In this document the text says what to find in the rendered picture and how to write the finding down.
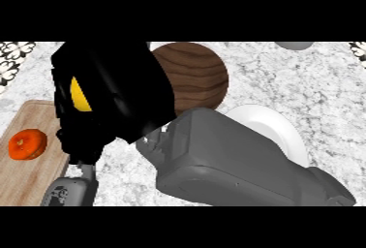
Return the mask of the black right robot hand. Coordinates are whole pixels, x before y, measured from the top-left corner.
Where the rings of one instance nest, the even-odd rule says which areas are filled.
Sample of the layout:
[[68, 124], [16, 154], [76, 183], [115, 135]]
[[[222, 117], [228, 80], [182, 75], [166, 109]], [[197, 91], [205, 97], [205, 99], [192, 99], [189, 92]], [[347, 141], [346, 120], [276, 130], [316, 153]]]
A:
[[105, 42], [67, 42], [70, 70], [89, 105], [129, 143], [176, 118], [174, 94], [145, 42], [117, 50]]

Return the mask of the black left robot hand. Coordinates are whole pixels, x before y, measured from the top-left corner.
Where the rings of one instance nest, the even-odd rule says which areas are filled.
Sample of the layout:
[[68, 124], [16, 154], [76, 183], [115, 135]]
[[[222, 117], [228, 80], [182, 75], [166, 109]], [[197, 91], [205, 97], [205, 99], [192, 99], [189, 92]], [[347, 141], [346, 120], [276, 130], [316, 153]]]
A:
[[78, 111], [73, 105], [70, 85], [76, 78], [81, 86], [81, 70], [74, 65], [74, 52], [67, 45], [52, 55], [52, 77], [55, 82], [55, 107], [56, 116], [61, 119], [61, 130], [56, 136], [62, 143], [62, 149], [70, 155], [70, 163], [78, 162], [93, 165], [102, 156], [105, 145], [115, 140], [112, 130], [102, 122], [96, 110]]

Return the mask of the yellow lemon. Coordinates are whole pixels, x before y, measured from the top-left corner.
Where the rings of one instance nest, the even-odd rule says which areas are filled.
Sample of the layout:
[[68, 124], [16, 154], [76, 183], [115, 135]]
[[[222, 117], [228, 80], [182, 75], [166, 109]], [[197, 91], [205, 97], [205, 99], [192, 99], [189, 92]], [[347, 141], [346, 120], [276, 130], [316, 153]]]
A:
[[92, 107], [89, 105], [86, 96], [83, 94], [81, 87], [78, 85], [77, 79], [71, 79], [71, 85], [70, 85], [70, 94], [71, 94], [71, 100], [73, 105], [78, 111], [90, 111]]

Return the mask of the brown wooden plate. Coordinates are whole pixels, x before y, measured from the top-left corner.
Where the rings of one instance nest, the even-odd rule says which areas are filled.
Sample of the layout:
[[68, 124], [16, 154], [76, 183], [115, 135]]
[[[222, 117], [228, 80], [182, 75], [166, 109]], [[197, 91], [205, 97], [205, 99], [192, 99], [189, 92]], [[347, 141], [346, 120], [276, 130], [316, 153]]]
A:
[[217, 53], [197, 43], [176, 42], [154, 50], [174, 92], [174, 110], [217, 109], [229, 88], [229, 73]]

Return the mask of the white bowl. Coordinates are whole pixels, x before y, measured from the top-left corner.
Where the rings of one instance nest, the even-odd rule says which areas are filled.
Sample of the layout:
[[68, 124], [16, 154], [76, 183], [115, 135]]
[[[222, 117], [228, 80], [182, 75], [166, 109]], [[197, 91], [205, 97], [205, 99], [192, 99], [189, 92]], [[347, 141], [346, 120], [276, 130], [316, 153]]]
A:
[[288, 118], [272, 108], [242, 105], [226, 113], [235, 121], [273, 140], [288, 159], [309, 167], [309, 156], [301, 135]]

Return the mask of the orange tomato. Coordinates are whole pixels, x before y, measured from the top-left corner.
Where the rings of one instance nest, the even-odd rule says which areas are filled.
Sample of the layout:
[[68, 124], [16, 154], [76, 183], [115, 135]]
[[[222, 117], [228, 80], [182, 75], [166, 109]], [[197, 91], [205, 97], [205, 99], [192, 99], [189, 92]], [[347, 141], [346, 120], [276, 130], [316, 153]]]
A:
[[33, 160], [43, 154], [46, 146], [46, 134], [39, 129], [25, 129], [9, 139], [9, 157], [14, 160]]

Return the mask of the pale wooden cutting board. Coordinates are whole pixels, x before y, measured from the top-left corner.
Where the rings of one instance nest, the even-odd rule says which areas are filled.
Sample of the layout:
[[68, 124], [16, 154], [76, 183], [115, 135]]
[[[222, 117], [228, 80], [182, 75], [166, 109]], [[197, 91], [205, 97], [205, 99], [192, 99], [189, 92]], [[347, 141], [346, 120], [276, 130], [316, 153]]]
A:
[[[9, 139], [24, 129], [39, 129], [47, 136], [47, 147], [33, 160], [9, 156]], [[61, 129], [52, 101], [28, 100], [0, 138], [0, 206], [42, 204], [46, 190], [65, 175], [70, 155], [62, 150], [56, 132]]]

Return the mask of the grey round object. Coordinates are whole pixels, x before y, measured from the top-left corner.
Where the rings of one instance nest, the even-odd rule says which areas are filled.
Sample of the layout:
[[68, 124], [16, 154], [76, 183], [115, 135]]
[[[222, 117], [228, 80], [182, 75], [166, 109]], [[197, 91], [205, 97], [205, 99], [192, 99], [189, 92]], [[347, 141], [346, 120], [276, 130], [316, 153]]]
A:
[[312, 42], [276, 42], [276, 45], [290, 50], [306, 50], [312, 47]]

